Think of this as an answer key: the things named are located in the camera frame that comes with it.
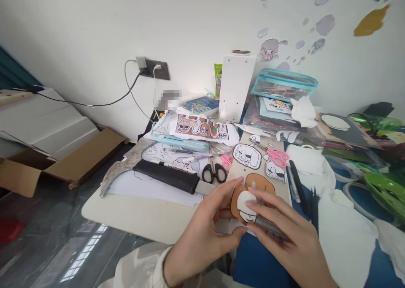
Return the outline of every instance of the hand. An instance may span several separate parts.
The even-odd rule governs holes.
[[[175,287],[205,270],[224,254],[237,248],[245,227],[237,227],[232,234],[219,235],[215,223],[219,218],[231,218],[231,198],[227,196],[243,182],[243,177],[219,185],[198,206],[186,230],[173,246],[163,265],[163,276],[168,286]]]
[[[251,187],[249,192],[259,200],[276,207],[272,209],[257,203],[247,203],[257,214],[274,222],[292,242],[276,242],[254,223],[248,223],[246,226],[256,234],[259,241],[283,265],[297,284],[301,288],[337,287],[330,274],[315,227],[282,198]]]

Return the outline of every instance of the black scissors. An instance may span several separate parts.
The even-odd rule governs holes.
[[[214,165],[214,171],[212,169],[211,162],[208,160],[208,164],[202,170],[202,180],[204,182],[213,183],[214,177],[219,183],[224,183],[227,180],[228,173],[223,166],[219,163]]]

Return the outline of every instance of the blue pencil case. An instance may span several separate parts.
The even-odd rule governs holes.
[[[256,78],[251,94],[274,98],[285,102],[311,96],[318,86],[318,81],[310,76],[264,68]]]

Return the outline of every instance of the wall socket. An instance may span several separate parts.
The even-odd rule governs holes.
[[[155,61],[155,60],[149,60],[149,59],[145,59],[145,61],[146,61],[146,67],[150,70],[151,73],[149,75],[143,75],[143,76],[153,78],[153,69],[156,66],[156,64],[159,64],[162,67],[162,69],[155,70],[156,79],[170,80],[169,67],[167,66],[167,62]]]

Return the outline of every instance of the floor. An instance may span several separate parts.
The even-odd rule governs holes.
[[[98,287],[114,276],[121,257],[150,242],[81,215],[106,171],[130,149],[124,146],[73,190],[44,175],[33,198],[10,193],[0,200],[0,218],[25,223],[14,242],[0,246],[0,287]]]

